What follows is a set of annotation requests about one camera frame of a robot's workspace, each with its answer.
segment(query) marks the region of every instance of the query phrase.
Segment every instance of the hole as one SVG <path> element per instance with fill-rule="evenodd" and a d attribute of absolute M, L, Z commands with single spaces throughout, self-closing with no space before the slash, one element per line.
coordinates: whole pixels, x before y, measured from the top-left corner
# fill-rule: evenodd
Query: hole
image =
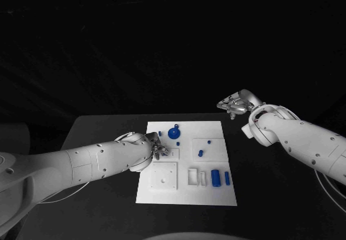
<path fill-rule="evenodd" d="M 7 172 L 8 174 L 12 174 L 12 173 L 14 173 L 14 170 L 12 170 L 11 168 L 7 168 L 7 169 L 5 169 L 5 172 Z"/>

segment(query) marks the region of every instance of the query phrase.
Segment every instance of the blue object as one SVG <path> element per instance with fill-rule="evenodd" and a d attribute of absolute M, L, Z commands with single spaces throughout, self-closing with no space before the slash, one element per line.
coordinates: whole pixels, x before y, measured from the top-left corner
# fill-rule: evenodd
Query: blue object
<path fill-rule="evenodd" d="M 175 124 L 174 125 L 174 128 L 171 128 L 168 131 L 167 131 L 167 136 L 170 139 L 177 139 L 178 136 L 180 136 L 180 131 L 178 131 L 178 125 Z"/>
<path fill-rule="evenodd" d="M 210 171 L 210 182 L 211 182 L 213 187 L 220 187 L 222 186 L 219 170 L 211 170 Z"/>
<path fill-rule="evenodd" d="M 230 183 L 229 183 L 229 172 L 224 171 L 224 184 L 229 186 Z"/>

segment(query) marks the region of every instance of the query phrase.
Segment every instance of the table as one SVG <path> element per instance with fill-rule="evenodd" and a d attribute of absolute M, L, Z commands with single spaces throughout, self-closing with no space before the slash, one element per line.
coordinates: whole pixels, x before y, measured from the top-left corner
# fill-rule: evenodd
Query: table
<path fill-rule="evenodd" d="M 209 232 L 247 239 L 343 239 L 346 215 L 328 199 L 308 166 L 279 145 L 247 139 L 247 118 L 226 113 L 80 116 L 61 149 L 145 133 L 152 121 L 220 121 L 237 206 L 135 204 L 139 173 L 92 181 L 67 199 L 30 211 L 18 239 L 141 240 L 175 232 Z M 50 200 L 67 196 L 77 187 Z"/>

